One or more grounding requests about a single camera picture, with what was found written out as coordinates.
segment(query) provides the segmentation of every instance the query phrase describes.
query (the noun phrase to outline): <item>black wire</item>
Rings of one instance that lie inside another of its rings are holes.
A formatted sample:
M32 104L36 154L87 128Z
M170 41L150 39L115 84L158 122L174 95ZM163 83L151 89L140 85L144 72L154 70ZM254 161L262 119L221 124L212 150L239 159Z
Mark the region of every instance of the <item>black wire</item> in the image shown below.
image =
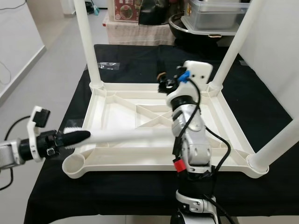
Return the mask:
M209 201L212 205L214 205L218 210L220 210L224 216L229 220L229 222L231 224L235 224L234 220L232 219L232 217L224 210L224 208L222 208L216 201L214 201L211 197L209 197L208 195L203 195L207 201Z
M211 133L213 136L215 136L216 138L218 138L219 140L223 141L224 144L227 145L228 147L228 150L227 152L225 153L225 155L223 156L223 158L220 160L220 162L218 163L216 169L214 170L214 174L217 174L217 172L219 171L219 169L221 168L221 166L223 165L224 161L228 158L230 152L231 152L231 147L230 147L230 144L225 140L223 139L222 137L220 137L219 135L215 134L214 132L212 132L207 126L206 126L206 130Z
M23 6L23 5L25 5L26 2L27 2L27 0L25 0L24 3L20 4L19 6L14 7L14 8L0 8L0 10L16 9L16 8L19 8L19 7Z
M191 79L187 78L187 80L188 80L188 81L194 86L194 88L196 89L196 92L197 92L197 94L198 94L198 102L196 103L196 107L195 107L193 113L191 114L189 120L187 121L187 123L185 124L185 126L183 127L183 129L181 130L181 132L180 132L180 134L179 134L179 136L178 136L179 139L183 136L184 132L186 131L186 129L187 129L187 127L189 126L189 124L191 123L192 119L194 118L194 116L195 116L197 110L199 109L199 105L200 105L200 90L199 90L199 88L197 87L196 83L193 82Z
M11 131L14 128L14 126L16 126L22 120L25 120L25 119L28 119L28 118L30 118L30 116L23 117L21 119L18 119L16 122L14 122L13 125L11 125L10 128L9 128L9 130L7 131L7 133L5 135L5 138L4 138L4 141L7 141L8 137L9 137L9 134L11 133ZM10 182L5 187L0 188L0 191L8 188L10 185L12 185L13 182L14 182L14 171L13 171L12 168L10 168Z

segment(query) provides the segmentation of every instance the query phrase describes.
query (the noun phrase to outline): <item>white shelf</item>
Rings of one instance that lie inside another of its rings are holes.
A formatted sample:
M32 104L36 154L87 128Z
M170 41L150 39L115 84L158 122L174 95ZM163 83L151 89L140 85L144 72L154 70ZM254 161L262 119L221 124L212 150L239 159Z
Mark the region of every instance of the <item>white shelf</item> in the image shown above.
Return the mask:
M158 93L157 84L104 84L104 90L92 89L83 129L139 130L166 128L171 130L172 111L166 95ZM201 93L201 112L205 124L232 146L222 171L239 171L257 178L260 175L247 163L254 154L221 92L212 97ZM104 142L78 147L63 163L64 172L79 178L88 171L172 171L174 137L127 142ZM226 146L207 133L212 147L212 165L217 165L227 151Z

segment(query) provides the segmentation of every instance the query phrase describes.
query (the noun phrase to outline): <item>white tube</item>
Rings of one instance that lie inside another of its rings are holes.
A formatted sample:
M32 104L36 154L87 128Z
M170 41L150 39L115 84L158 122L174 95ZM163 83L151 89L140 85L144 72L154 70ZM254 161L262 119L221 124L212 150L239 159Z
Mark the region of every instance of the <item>white tube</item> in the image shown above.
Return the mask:
M103 82L100 78L98 62L95 56L85 2L84 0L74 0L74 3L90 80L94 87L100 88L103 86Z
M247 35L258 16L265 0L252 0L250 7L236 33L213 81L210 86L215 90L221 90L223 81L225 80L235 58L237 57L241 47L243 46Z
M72 128L67 128L64 130L64 133L69 133ZM145 129L132 129L132 130L105 130L105 131L92 131L88 130L91 133L91 136L72 146L80 147L83 145L89 144L98 144L106 142L122 142L122 141L131 141L138 139L157 139L157 138L169 138L174 137L172 134L171 128L145 128Z
M248 157L250 166L256 171L266 172L269 165L299 141L299 118L293 120L260 151Z

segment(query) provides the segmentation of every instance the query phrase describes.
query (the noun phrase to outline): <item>table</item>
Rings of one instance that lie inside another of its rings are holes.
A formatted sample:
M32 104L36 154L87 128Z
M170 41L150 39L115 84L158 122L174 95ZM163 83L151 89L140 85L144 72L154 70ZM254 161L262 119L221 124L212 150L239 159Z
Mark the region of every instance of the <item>table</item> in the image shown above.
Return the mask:
M104 82L154 83L157 59L168 74L186 60L211 63L215 75L227 49L190 53L182 47L161 45L95 45L98 62L119 62L119 70L100 70ZM248 66L234 62L224 82L223 95L257 152L292 119ZM85 116L91 91L84 71L60 126ZM171 215L177 208L175 172L89 172L70 179L61 169L72 151L46 160L28 200L26 224L47 224L86 215ZM267 175L251 179L243 173L220 172L215 196L231 216L299 215L299 144L270 166Z

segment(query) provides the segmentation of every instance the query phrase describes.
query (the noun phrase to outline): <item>storage box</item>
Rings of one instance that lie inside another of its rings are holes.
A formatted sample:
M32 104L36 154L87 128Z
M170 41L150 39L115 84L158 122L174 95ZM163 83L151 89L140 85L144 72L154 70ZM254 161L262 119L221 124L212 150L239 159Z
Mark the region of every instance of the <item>storage box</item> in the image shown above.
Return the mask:
M138 22L142 0L114 0L115 21Z
M185 6L183 23L195 31L205 29L232 29L240 24L250 3L239 0L209 2L189 0Z

